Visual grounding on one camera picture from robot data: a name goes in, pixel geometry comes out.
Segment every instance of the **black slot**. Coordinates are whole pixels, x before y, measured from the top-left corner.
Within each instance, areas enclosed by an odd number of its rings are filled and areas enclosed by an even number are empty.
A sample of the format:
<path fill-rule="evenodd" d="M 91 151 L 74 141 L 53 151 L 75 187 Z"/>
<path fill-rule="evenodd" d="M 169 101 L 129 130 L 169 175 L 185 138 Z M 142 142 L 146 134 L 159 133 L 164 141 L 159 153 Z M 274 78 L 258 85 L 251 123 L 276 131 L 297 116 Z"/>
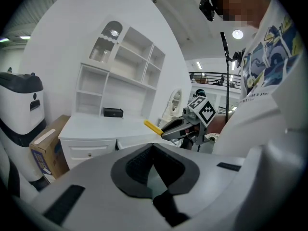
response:
<path fill-rule="evenodd" d="M 71 185 L 45 212 L 44 217 L 61 225 L 84 190 L 82 186 Z"/>
<path fill-rule="evenodd" d="M 40 106 L 39 100 L 32 101 L 31 104 L 30 104 L 30 111 L 38 108 L 39 106 Z"/>
<path fill-rule="evenodd" d="M 227 164 L 227 163 L 219 163 L 219 164 L 217 164 L 217 166 L 225 168 L 225 169 L 233 170 L 233 171 L 236 171 L 236 172 L 240 171 L 240 169 L 241 169 L 241 166 L 234 165 L 234 164 Z"/>

